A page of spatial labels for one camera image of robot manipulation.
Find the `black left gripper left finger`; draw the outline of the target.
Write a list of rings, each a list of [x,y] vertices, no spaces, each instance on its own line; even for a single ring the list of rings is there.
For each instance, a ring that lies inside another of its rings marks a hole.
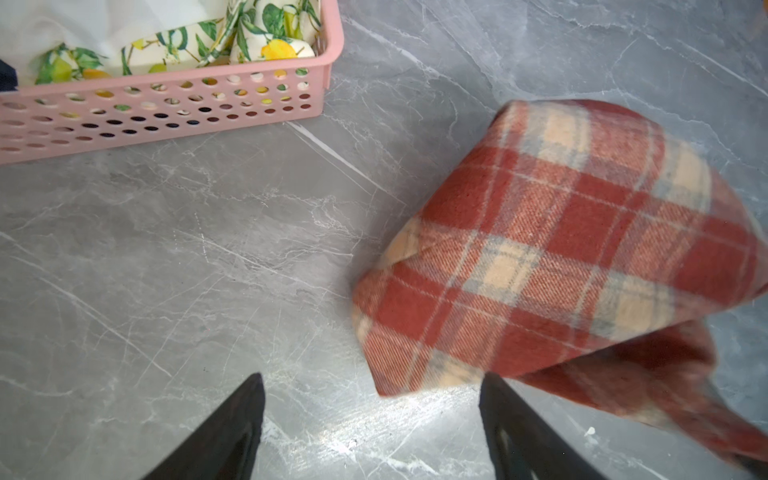
[[[265,410],[262,376],[250,375],[147,479],[249,480]]]

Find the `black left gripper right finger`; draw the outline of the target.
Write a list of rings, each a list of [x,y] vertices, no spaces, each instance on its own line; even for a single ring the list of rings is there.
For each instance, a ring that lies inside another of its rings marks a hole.
[[[496,479],[605,479],[495,373],[484,376],[479,410]]]

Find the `red plaid skirt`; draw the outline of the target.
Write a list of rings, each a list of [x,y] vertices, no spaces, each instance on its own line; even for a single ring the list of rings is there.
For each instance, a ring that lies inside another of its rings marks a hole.
[[[766,291],[763,229],[688,143],[612,103],[515,100],[358,281],[353,325],[383,397],[491,372],[762,463],[710,390],[705,319]]]

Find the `pink perforated plastic basket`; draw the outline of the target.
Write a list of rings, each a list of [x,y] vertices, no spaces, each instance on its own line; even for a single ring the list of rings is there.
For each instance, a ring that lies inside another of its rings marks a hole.
[[[323,32],[311,58],[29,83],[1,92],[1,161],[13,164],[320,115],[344,36],[339,5],[320,1]]]

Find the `lemon print skirt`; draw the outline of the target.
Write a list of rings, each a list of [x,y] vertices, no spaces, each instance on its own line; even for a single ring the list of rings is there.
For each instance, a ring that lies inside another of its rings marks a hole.
[[[111,52],[59,42],[29,63],[32,85],[311,58],[323,32],[320,1],[229,1],[220,18],[154,33]]]

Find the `dark navy skirt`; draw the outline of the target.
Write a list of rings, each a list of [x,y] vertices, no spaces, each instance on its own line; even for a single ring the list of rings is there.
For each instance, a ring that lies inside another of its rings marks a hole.
[[[15,91],[18,86],[17,74],[14,68],[0,61],[0,91]]]

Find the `white fabric skirt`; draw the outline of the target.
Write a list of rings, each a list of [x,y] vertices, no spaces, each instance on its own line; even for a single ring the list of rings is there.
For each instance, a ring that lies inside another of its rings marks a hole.
[[[220,0],[3,1],[1,60],[24,69],[63,43],[111,55],[157,32],[224,16]]]

